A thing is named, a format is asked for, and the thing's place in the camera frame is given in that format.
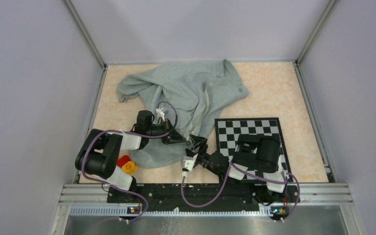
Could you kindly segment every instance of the gray sweatshirt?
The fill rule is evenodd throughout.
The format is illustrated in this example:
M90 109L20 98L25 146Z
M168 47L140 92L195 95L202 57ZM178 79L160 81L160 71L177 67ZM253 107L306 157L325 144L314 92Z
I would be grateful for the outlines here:
M234 66L228 61L167 63L148 72L130 74L117 85L119 102L140 96L147 110L156 115L160 101L169 101L177 110L176 130L187 138L190 134L208 137L214 119L224 107L248 96ZM174 123L169 109L166 117ZM150 140L141 150L131 150L130 158L143 168L157 168L178 162L185 155L186 143L165 145Z

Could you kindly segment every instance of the red object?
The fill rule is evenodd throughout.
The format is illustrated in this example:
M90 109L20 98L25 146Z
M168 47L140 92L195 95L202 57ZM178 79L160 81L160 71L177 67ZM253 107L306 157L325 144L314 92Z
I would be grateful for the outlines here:
M117 161L117 166L122 168L122 166L124 166L129 161L130 161L129 156L123 155L123 157L119 158L119 160Z

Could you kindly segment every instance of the white wall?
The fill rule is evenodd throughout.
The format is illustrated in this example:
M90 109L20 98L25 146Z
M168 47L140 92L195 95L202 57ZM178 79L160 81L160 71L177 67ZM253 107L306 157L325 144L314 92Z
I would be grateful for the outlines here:
M73 0L106 63L286 60L328 0Z
M376 234L376 0L340 1L303 64L336 175Z
M100 68L60 0L0 0L0 235L48 234Z

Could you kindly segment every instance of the black and white checkerboard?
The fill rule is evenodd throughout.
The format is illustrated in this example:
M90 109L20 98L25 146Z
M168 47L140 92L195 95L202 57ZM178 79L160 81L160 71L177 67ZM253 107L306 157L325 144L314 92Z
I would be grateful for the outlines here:
M267 118L224 118L215 120L215 137L217 141L217 151L224 156L233 158L235 152L236 141L240 134L264 134L266 136L278 135L281 140L280 158L284 170L290 171L289 160L287 158L286 147L282 136L280 122L277 117ZM256 171L247 171L254 175L262 177ZM254 180L250 176L245 175L243 181Z

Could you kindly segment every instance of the beige tabletop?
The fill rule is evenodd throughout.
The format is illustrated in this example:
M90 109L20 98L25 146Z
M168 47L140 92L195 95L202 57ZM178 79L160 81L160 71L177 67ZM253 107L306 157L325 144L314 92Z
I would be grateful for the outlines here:
M279 117L292 173L300 182L328 182L324 164L291 62L233 63L249 96L227 106L220 118ZM140 97L119 103L116 86L128 74L151 70L158 65L109 66L98 105L94 128L130 130L139 110ZM209 136L209 153L215 149L215 132ZM120 156L127 154L121 151ZM180 183L180 163L156 169L137 167L132 174L138 183ZM80 183L89 183L83 177ZM218 178L201 166L187 183L218 183Z

